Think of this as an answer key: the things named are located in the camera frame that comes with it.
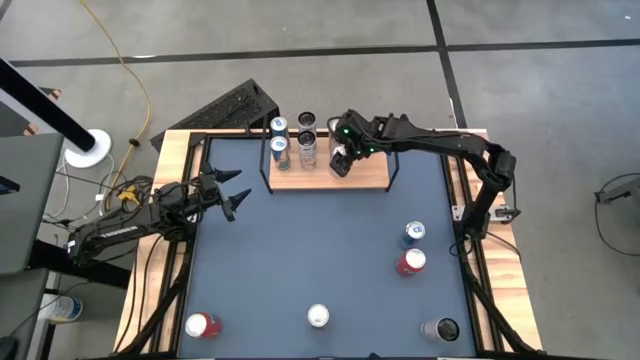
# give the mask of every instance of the gray floor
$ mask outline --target gray floor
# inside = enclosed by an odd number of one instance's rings
[[[435,43],[418,0],[89,2],[126,55]],[[640,5],[631,0],[437,5],[449,44],[640,38]],[[8,60],[113,56],[75,0],[14,0],[0,22],[0,53]],[[592,195],[607,179],[640,168],[633,145],[640,131],[639,60],[639,47],[451,54],[469,126],[488,128],[518,157],[523,215],[514,227],[542,342],[553,354],[631,359],[640,352],[640,265],[600,243]],[[424,127],[454,125],[435,53],[133,68],[153,102],[149,135],[250,77],[285,115],[311,110],[326,118],[351,107],[367,116],[406,112]],[[145,115],[129,75],[111,65],[20,71],[62,88],[60,105],[82,125],[109,132],[119,162]],[[153,175],[157,154],[144,144],[127,175]],[[70,171],[99,180],[109,167]],[[49,211],[59,208],[64,189],[57,178]],[[65,215],[90,208],[96,191],[72,181]],[[640,252],[637,208],[621,201],[601,215],[612,243]],[[54,230],[43,228],[41,237],[55,241]],[[131,266],[131,259],[121,264]],[[93,285],[77,291],[95,312],[59,327],[51,359],[104,356],[113,345],[123,293]]]

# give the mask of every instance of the metal bracket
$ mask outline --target metal bracket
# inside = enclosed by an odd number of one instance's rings
[[[513,209],[508,205],[494,206],[489,209],[490,220],[494,222],[508,223],[513,219]],[[462,220],[464,214],[464,205],[456,205],[451,207],[451,215],[454,221]]]

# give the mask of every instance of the soda can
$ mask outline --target soda can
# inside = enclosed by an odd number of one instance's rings
[[[329,309],[322,304],[311,305],[307,311],[309,324],[316,329],[321,329],[329,322]]]
[[[338,128],[338,121],[340,119],[331,119],[329,120],[329,154],[333,154],[333,150],[340,145],[340,143],[335,139],[333,133],[335,133]]]
[[[412,221],[407,224],[400,238],[400,247],[404,250],[414,247],[420,239],[424,237],[425,228],[419,221]]]
[[[316,167],[316,136],[309,130],[298,135],[298,147],[300,148],[300,166],[305,169]]]
[[[460,328],[455,320],[441,318],[438,320],[423,322],[420,325],[420,333],[425,337],[443,342],[453,342],[460,336]]]
[[[420,249],[409,249],[396,263],[396,271],[402,277],[409,277],[424,269],[427,257]]]
[[[194,339],[213,338],[222,331],[222,320],[206,312],[197,312],[187,319],[185,323],[187,335]]]
[[[276,136],[271,139],[271,153],[278,170],[287,170],[291,167],[291,157],[289,157],[287,143],[287,139],[282,136]]]
[[[287,139],[287,148],[291,149],[291,139],[289,138],[289,128],[287,127],[287,119],[283,117],[275,117],[271,120],[271,134],[275,136],[282,136]]]
[[[300,132],[311,131],[316,135],[316,116],[313,113],[305,111],[298,116],[298,125]]]

